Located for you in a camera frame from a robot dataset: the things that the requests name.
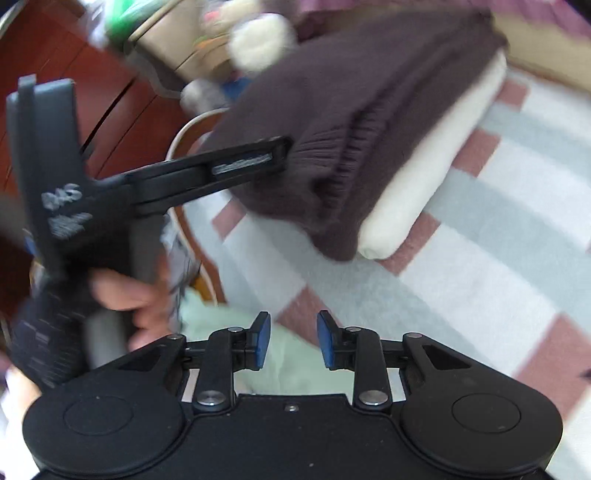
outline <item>pink stripe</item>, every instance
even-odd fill
[[[426,245],[439,225],[440,222],[437,219],[428,213],[421,212],[398,250],[385,260],[379,260],[378,263],[394,275],[400,275]]]
[[[321,310],[328,309],[318,295],[309,286],[305,286],[279,314],[277,323],[298,334],[304,340],[318,345],[316,316]]]
[[[213,227],[222,240],[230,234],[234,227],[238,225],[240,220],[244,218],[246,211],[242,204],[235,198],[226,204],[226,206],[218,213],[212,220]]]
[[[566,419],[589,386],[589,367],[589,338],[568,316],[560,314],[517,380],[546,395]]]
[[[499,95],[496,97],[496,101],[521,110],[529,92],[530,89],[527,85],[523,85],[522,83],[511,79],[506,79],[501,87]]]
[[[477,177],[495,152],[501,138],[477,128],[457,154],[452,167]]]

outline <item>folded cloth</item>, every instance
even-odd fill
[[[203,145],[288,135],[281,174],[236,187],[350,260],[359,228],[414,147],[504,45],[481,12],[402,12],[310,41],[264,71]]]

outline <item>wooden furniture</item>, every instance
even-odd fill
[[[18,196],[12,173],[4,97],[20,76],[76,82],[80,140],[92,176],[107,177],[164,159],[188,120],[176,100],[158,97],[123,60],[85,41],[76,14],[57,0],[31,0],[0,38],[0,191]],[[28,294],[30,257],[0,243],[0,312],[11,315]]]

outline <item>green object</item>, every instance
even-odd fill
[[[105,33],[111,44],[120,51],[129,36],[167,0],[106,0]]]
[[[245,313],[226,306],[208,306],[188,288],[180,307],[183,333],[189,341],[205,340],[223,328],[249,328],[256,313]],[[258,372],[243,370],[234,374],[240,386],[255,394],[321,395],[345,393],[351,399],[353,372],[331,372],[324,367],[320,349],[295,333],[274,323],[265,366]]]

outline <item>plush toy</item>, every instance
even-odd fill
[[[262,14],[232,29],[228,53],[238,70],[254,77],[296,47],[296,31],[288,19],[278,14]]]

